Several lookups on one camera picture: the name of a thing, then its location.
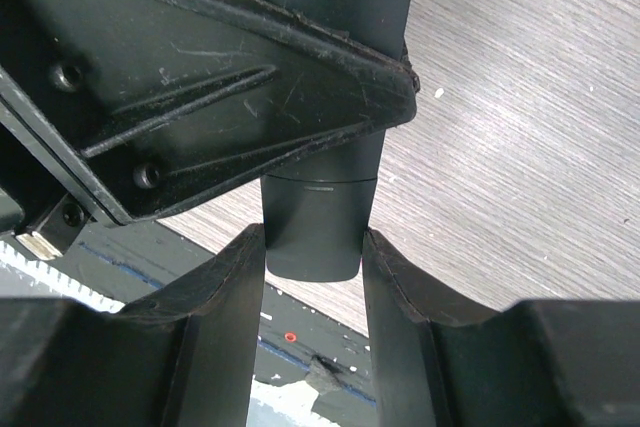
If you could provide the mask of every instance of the bolt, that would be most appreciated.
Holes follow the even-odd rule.
[[[62,219],[69,227],[78,227],[84,218],[84,211],[78,204],[68,203],[62,208]]]
[[[160,169],[155,164],[147,162],[133,170],[133,182],[141,189],[155,189],[160,183]]]
[[[51,69],[51,82],[53,86],[67,93],[77,92],[82,87],[84,76],[77,65],[68,62],[59,62]]]

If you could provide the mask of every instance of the floor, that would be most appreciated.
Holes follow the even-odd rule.
[[[371,225],[493,307],[640,298],[640,0],[413,0],[406,37]],[[218,250],[260,220],[254,183],[166,224]],[[269,281],[366,333],[360,279]]]

